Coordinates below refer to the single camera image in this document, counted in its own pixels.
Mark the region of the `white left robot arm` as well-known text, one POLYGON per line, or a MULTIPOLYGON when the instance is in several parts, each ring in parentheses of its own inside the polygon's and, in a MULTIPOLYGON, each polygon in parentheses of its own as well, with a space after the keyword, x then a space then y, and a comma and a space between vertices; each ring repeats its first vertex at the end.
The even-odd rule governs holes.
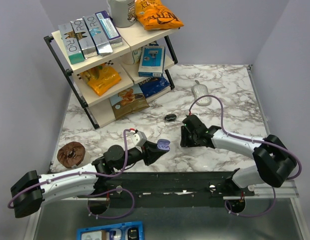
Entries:
POLYGON ((102 157, 83 167, 55 174, 38 175, 36 170, 24 174, 12 187, 8 208, 16 218, 27 217, 47 203, 76 196, 101 197, 106 190, 104 182, 118 176, 138 161, 151 165, 170 150, 170 142, 160 139, 145 141, 131 149, 120 145, 111 146, 102 157))

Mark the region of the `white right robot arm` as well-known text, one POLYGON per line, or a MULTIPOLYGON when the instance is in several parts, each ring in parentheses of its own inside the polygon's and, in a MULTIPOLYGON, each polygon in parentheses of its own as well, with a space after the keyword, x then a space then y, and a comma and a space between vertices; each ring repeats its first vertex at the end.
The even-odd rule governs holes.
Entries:
POLYGON ((253 159, 255 165, 234 170, 227 178, 225 191, 236 196, 255 184, 266 183, 279 188, 297 166, 297 160, 274 135, 266 138, 248 138, 225 133, 219 126, 206 125, 195 115, 189 115, 181 127, 182 147, 206 147, 235 152, 253 159))

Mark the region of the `black earbud charging case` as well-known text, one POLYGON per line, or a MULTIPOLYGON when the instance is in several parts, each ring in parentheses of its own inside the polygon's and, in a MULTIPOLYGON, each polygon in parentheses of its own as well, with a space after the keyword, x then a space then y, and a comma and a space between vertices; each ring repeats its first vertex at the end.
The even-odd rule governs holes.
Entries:
POLYGON ((177 115, 176 114, 168 114, 164 117, 164 120, 167 122, 172 122, 175 121, 177 119, 177 115))

